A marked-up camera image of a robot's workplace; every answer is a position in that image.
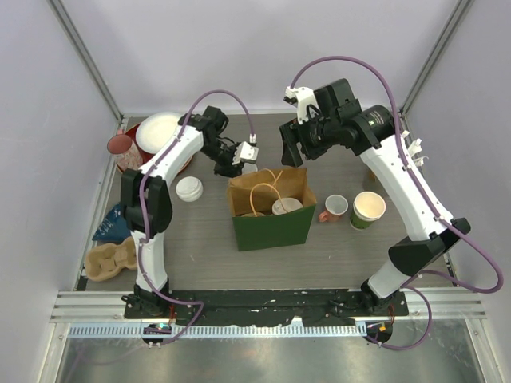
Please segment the green paper bag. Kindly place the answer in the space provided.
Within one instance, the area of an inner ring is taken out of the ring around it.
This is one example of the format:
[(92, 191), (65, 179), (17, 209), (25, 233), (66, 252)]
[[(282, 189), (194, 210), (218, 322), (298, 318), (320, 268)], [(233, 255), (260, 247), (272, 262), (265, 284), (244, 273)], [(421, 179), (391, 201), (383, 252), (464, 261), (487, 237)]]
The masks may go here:
[(316, 197), (305, 168), (263, 169), (228, 181), (227, 199), (239, 251), (304, 244)]

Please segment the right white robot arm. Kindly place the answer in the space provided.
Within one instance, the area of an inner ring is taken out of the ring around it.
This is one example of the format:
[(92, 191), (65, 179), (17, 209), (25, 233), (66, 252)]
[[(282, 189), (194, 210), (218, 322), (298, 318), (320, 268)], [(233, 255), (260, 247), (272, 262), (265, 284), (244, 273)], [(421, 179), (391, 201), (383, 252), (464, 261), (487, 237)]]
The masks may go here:
[(382, 313), (397, 290), (459, 240), (435, 218), (432, 210), (467, 234), (465, 218), (456, 219), (435, 197), (413, 164), (389, 109), (374, 105), (363, 109), (345, 79), (312, 90), (285, 90), (284, 100), (297, 116), (280, 126), (281, 162), (300, 167), (316, 160), (335, 145), (350, 149), (374, 173), (398, 209), (407, 236), (393, 245), (384, 265), (361, 286), (361, 306), (371, 315)]

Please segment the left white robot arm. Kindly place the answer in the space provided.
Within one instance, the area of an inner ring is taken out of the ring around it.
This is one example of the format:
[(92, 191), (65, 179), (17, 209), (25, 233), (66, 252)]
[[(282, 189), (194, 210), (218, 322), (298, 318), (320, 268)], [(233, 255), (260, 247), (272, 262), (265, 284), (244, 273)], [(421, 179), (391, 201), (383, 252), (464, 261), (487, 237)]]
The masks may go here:
[(202, 152), (215, 163), (214, 173), (236, 177), (243, 164), (235, 158), (239, 142), (227, 144), (221, 134), (228, 117), (208, 106), (203, 113), (179, 119), (163, 148), (137, 170), (121, 177), (121, 215), (131, 232), (137, 257), (133, 292), (122, 297), (128, 318), (162, 318), (171, 305), (168, 275), (164, 268), (164, 233), (172, 220), (169, 187), (185, 163)]

